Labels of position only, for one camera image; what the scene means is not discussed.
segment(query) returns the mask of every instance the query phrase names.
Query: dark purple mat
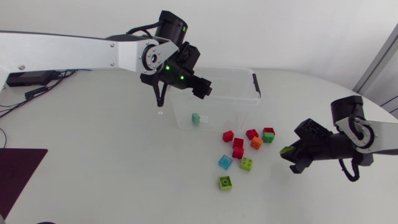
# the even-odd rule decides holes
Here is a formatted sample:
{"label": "dark purple mat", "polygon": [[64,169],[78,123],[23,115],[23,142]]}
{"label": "dark purple mat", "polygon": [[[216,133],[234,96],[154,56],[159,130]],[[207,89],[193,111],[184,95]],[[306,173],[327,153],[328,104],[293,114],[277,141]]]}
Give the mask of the dark purple mat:
{"label": "dark purple mat", "polygon": [[46,153],[46,149],[0,149],[0,214],[4,219]]}

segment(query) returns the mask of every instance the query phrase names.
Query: red lego brick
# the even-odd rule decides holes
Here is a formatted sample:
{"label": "red lego brick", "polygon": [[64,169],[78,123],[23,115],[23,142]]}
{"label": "red lego brick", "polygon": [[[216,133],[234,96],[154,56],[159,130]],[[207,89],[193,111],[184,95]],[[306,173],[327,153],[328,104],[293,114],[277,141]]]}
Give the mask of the red lego brick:
{"label": "red lego brick", "polygon": [[234,146],[233,147],[240,147],[243,148],[243,139],[235,138],[234,139]]}
{"label": "red lego brick", "polygon": [[246,136],[249,138],[249,140],[252,140],[254,137],[259,137],[259,133],[255,129],[248,130],[246,131]]}
{"label": "red lego brick", "polygon": [[274,135],[276,135],[276,134],[275,134],[275,131],[274,131],[274,128],[264,128],[264,129],[262,130],[262,132],[263,132],[263,133],[274,133]]}
{"label": "red lego brick", "polygon": [[234,133],[232,131],[227,131],[223,134],[224,142],[229,142],[234,139]]}
{"label": "red lego brick", "polygon": [[234,152],[232,152],[232,158],[242,159],[244,149],[241,147],[234,147]]}

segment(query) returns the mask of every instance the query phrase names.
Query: teal lego brick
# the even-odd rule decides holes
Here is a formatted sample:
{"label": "teal lego brick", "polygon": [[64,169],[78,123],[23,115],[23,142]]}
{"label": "teal lego brick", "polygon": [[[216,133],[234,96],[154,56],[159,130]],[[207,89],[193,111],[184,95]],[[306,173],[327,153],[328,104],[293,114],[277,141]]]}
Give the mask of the teal lego brick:
{"label": "teal lego brick", "polygon": [[253,166],[253,160],[245,157],[242,159],[241,169],[250,171],[252,166]]}
{"label": "teal lego brick", "polygon": [[231,190],[232,189],[232,181],[229,176],[218,178],[218,182],[220,183],[221,190]]}
{"label": "teal lego brick", "polygon": [[200,123],[200,116],[197,113],[192,114],[192,123],[198,125]]}

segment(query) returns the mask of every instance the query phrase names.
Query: white wall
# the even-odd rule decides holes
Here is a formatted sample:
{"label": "white wall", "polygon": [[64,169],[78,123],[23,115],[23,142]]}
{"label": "white wall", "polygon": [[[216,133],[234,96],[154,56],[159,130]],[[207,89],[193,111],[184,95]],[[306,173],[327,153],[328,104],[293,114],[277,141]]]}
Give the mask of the white wall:
{"label": "white wall", "polygon": [[397,0],[2,0],[0,30],[107,37],[170,10],[203,66],[280,68],[354,87],[398,22]]}

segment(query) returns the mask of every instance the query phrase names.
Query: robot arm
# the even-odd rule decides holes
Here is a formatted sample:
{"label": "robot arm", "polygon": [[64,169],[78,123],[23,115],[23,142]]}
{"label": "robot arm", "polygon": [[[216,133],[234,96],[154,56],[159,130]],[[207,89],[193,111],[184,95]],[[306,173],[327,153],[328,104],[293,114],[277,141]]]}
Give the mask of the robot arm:
{"label": "robot arm", "polygon": [[[293,173],[300,174],[312,161],[338,159],[347,178],[354,182],[359,179],[358,166],[370,166],[373,154],[398,154],[398,139],[394,136],[398,124],[366,121],[362,105],[360,96],[331,104],[336,134],[311,119],[303,121],[295,129],[300,139],[280,151],[282,158],[294,163],[290,166]],[[354,176],[344,165],[346,158],[353,158]]]}
{"label": "robot arm", "polygon": [[[201,99],[209,95],[211,82],[193,75],[199,51],[182,43],[187,24],[162,11],[156,26],[144,27],[157,27],[155,37],[143,27],[106,39],[0,31],[0,85],[16,72],[125,69],[140,72],[142,82],[154,87],[158,106],[163,105],[167,85],[193,88],[193,94]],[[148,36],[132,35],[135,31]],[[165,83],[161,95],[159,81]]]}

